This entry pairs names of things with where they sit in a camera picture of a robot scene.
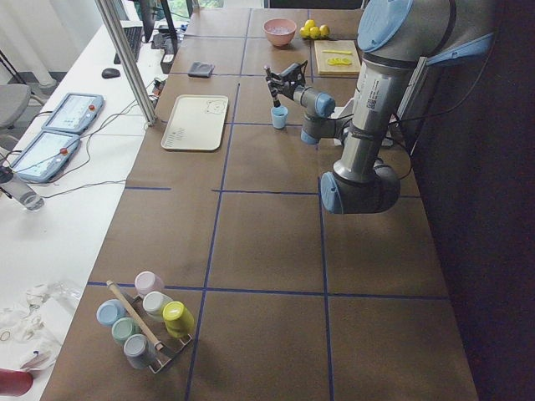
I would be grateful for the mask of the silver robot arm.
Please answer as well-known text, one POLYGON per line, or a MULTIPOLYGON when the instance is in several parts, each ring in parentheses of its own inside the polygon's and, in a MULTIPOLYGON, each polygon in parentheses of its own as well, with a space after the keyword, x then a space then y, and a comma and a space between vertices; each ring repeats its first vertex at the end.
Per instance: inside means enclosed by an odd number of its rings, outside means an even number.
POLYGON ((454 64, 491 47, 495 1, 371 1, 359 22, 362 53, 350 114, 332 118, 334 99, 307 86, 305 63, 266 72, 272 97, 283 95, 305 109, 301 139, 336 138, 343 154, 321 177, 324 208, 334 214, 380 213, 400 195, 400 181, 378 156, 390 118, 400 105, 420 58, 454 64))

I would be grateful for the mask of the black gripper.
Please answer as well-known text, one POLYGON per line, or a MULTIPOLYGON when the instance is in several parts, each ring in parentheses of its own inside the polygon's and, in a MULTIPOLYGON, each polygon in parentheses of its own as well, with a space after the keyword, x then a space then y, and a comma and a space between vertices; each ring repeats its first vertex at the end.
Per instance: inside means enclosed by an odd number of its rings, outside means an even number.
POLYGON ((298 87, 302 86, 301 79, 282 79, 278 74, 270 72, 267 80, 275 82, 275 86, 270 86, 271 95, 283 95, 284 97, 294 100, 294 94, 298 87))

